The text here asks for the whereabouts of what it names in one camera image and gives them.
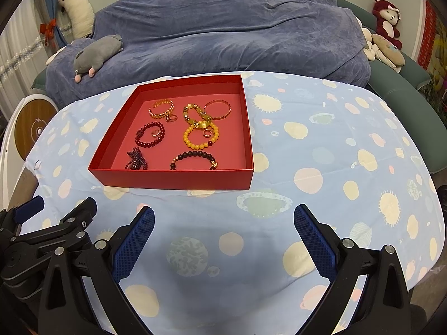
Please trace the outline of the gold bangle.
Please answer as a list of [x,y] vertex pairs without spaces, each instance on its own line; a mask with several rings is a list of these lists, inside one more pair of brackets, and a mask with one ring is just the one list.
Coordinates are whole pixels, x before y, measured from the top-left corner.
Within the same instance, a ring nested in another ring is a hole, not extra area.
[[205,113],[212,120],[222,120],[232,113],[231,104],[223,99],[214,99],[204,105]]

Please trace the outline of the white round wooden-top stool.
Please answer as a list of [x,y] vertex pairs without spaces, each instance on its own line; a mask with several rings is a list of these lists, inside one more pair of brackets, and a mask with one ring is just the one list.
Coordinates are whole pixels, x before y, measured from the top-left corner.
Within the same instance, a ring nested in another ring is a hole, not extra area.
[[2,209],[8,207],[25,159],[57,112],[51,98],[32,94],[23,98],[12,113],[1,143]]

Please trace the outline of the light blue patterned sheet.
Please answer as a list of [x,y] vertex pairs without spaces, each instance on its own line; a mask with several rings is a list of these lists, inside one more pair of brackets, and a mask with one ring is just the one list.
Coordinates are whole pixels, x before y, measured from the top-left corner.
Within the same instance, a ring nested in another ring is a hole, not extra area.
[[121,287],[156,334],[294,334],[327,288],[294,228],[299,204],[361,247],[393,245],[409,287],[425,279],[445,222],[420,152],[388,104],[327,80],[242,77],[249,190],[102,185],[88,165],[128,86],[73,103],[46,127],[26,161],[46,206],[25,231],[57,224],[87,197],[98,204],[93,240],[154,209],[154,232]]

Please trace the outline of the red cardboard box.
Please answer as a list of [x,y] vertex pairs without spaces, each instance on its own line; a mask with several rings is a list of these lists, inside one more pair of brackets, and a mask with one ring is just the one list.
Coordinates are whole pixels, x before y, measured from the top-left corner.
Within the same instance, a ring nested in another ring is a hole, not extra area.
[[[227,100],[212,120],[204,105]],[[203,132],[210,129],[212,137]],[[239,74],[141,84],[104,134],[88,170],[104,185],[128,188],[248,190],[254,173],[246,93]]]

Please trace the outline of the grey mouse plush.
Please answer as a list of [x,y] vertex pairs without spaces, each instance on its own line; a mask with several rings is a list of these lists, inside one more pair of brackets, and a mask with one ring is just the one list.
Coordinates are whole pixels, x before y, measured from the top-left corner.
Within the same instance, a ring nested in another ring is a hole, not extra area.
[[122,50],[123,41],[118,34],[104,36],[86,46],[73,61],[75,83],[80,83],[84,75],[94,77],[108,59]]

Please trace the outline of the white sheep plush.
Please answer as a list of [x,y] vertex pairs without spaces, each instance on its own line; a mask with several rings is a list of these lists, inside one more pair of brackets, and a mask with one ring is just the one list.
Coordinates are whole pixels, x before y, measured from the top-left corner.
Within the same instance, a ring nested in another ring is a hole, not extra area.
[[70,19],[73,38],[86,38],[92,33],[95,12],[89,0],[58,0],[58,4]]

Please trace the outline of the blue-grey blanket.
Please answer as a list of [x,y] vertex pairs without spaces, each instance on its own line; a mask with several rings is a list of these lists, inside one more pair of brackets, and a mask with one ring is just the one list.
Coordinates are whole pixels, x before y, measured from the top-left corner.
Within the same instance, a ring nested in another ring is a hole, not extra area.
[[119,0],[96,13],[92,39],[116,34],[123,50],[92,78],[75,82],[73,68],[90,39],[49,64],[58,107],[162,76],[261,70],[363,87],[371,75],[362,29],[336,0]]

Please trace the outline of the blue curtain with red bow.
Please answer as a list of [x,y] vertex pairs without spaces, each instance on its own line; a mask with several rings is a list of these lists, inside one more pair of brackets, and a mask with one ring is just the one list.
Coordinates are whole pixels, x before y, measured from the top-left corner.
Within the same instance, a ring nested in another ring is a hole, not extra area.
[[47,46],[54,44],[58,48],[63,48],[67,42],[57,25],[58,0],[43,0],[46,17],[40,24],[39,32],[44,35]]

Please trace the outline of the beige plush toy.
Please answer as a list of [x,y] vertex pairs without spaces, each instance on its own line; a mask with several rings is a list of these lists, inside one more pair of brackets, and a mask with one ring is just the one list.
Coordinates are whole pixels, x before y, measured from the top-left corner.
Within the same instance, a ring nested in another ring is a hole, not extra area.
[[369,61],[378,60],[400,73],[405,65],[405,58],[401,51],[383,36],[371,33],[366,27],[362,27],[362,33],[366,41],[363,52],[367,59]]

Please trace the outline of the red monkey plush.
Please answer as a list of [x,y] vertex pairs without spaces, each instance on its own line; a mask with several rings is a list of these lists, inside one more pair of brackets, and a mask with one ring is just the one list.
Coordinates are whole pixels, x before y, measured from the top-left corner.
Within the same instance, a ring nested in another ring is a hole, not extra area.
[[376,32],[401,50],[402,43],[398,40],[400,33],[397,29],[401,20],[400,10],[387,0],[375,0],[372,14],[377,19]]

